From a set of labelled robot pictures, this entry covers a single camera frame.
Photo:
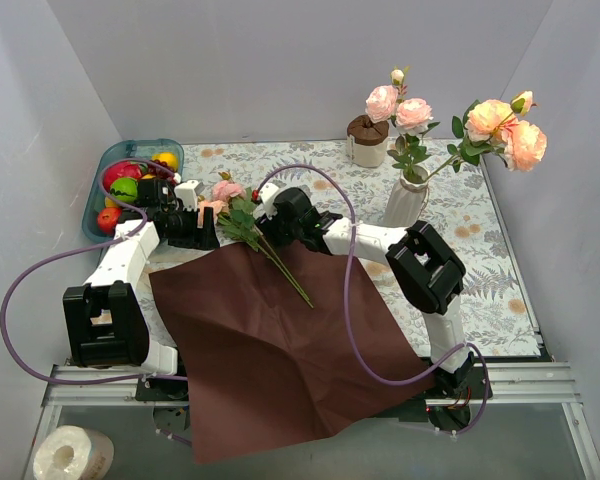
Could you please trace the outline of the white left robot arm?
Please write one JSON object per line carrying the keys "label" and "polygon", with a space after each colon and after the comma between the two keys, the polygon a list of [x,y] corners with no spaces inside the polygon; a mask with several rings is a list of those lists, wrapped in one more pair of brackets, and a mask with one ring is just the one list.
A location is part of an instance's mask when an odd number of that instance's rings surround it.
{"label": "white left robot arm", "polygon": [[198,189],[195,180],[175,186],[165,179],[143,180],[139,210],[125,209],[116,220],[116,243],[83,285],[65,291],[63,308],[77,366],[126,366],[160,374],[158,387],[173,400],[191,392],[193,377],[178,366],[176,348],[150,338],[136,287],[150,255],[163,241],[202,251],[219,247],[214,210],[198,205]]}

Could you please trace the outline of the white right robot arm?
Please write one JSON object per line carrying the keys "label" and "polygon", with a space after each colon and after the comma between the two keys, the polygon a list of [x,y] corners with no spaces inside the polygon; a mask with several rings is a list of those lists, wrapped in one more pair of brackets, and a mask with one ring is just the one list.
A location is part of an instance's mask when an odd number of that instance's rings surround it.
{"label": "white right robot arm", "polygon": [[[347,257],[345,325],[354,355],[366,373],[389,386],[414,384],[432,374],[434,389],[449,398],[466,389],[474,362],[459,312],[466,268],[434,227],[424,221],[408,228],[382,227],[357,222],[354,212],[349,217],[320,213],[301,189],[281,189],[272,183],[254,191],[251,200],[264,209],[256,226],[275,246],[298,241],[312,252]],[[388,266],[409,304],[422,314],[432,361],[424,372],[406,380],[388,380],[364,361],[350,318],[354,258]]]}

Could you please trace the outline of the peach rose stem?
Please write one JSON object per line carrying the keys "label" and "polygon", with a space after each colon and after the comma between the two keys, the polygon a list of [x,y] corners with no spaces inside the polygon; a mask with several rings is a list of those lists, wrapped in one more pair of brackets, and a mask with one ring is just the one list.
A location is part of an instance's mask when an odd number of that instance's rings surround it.
{"label": "peach rose stem", "polygon": [[447,146],[449,158],[430,175],[447,167],[459,172],[465,164],[477,166],[485,155],[498,157],[510,171],[531,171],[544,158],[548,146],[546,134],[525,119],[536,106],[531,90],[508,102],[474,102],[461,118],[452,118],[451,130],[458,142]]}

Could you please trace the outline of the red wrapping paper sheet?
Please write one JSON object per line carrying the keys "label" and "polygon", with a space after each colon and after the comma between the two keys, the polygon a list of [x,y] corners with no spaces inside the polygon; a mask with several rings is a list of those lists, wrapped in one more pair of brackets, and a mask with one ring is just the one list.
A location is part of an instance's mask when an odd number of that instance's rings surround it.
{"label": "red wrapping paper sheet", "polygon": [[[149,277],[184,362],[200,464],[331,437],[434,384],[427,375],[389,386],[362,368],[345,325],[345,257],[300,244],[281,256],[313,308],[242,244]],[[350,309],[356,345],[376,374],[406,380],[426,370],[357,261]]]}

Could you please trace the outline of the pink rose stem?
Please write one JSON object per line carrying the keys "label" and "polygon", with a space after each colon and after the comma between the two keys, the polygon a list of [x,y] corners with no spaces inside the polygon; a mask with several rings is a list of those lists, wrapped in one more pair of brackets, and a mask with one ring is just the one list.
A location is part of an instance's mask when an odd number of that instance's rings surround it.
{"label": "pink rose stem", "polygon": [[424,136],[438,125],[429,103],[419,97],[408,98],[406,77],[409,66],[394,68],[388,85],[375,87],[365,101],[365,113],[373,125],[388,122],[397,132],[395,146],[387,151],[393,167],[413,184],[424,184],[429,175],[416,168],[430,157]]}
{"label": "pink rose stem", "polygon": [[199,205],[202,209],[213,209],[214,222],[221,227],[225,236],[235,242],[245,243],[255,252],[263,253],[306,304],[313,308],[308,294],[256,226],[256,204],[252,201],[254,191],[237,183],[228,171],[220,172],[219,176],[221,180],[212,187],[210,198],[205,200],[202,196],[198,197]]}

